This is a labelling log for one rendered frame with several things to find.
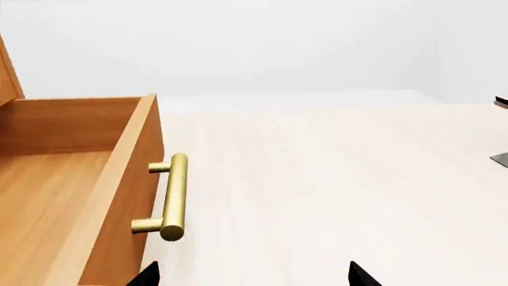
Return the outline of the wooden open drawer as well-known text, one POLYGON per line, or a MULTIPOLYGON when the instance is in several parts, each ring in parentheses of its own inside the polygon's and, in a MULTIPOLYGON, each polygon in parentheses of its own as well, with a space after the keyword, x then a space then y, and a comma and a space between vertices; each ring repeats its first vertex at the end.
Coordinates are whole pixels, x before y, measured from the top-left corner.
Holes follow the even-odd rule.
POLYGON ((154 95, 0 106, 0 286, 126 286, 163 158, 154 95))

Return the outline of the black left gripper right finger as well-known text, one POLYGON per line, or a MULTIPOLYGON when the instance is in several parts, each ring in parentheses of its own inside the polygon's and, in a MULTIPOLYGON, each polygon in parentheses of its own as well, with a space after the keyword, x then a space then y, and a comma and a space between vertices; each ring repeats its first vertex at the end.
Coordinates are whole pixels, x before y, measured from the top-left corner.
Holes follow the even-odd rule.
POLYGON ((355 261, 350 261, 348 282, 349 286, 382 286, 381 283, 362 269, 355 261))

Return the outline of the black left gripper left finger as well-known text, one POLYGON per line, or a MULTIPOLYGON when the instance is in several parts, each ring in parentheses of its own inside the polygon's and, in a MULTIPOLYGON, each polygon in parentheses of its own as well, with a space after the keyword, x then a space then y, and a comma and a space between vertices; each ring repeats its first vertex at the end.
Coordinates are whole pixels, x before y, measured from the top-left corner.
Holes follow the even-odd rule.
POLYGON ((160 269, 158 261, 153 261, 137 276, 132 278, 126 286, 159 286, 160 269))

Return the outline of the wooden cabinet body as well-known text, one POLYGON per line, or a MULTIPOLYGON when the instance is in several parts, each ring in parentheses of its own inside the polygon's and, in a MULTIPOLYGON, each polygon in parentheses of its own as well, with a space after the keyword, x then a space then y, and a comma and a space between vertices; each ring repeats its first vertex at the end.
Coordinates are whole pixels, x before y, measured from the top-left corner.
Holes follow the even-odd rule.
POLYGON ((19 83, 17 73, 0 35, 0 106, 15 99, 24 99, 25 95, 19 83))

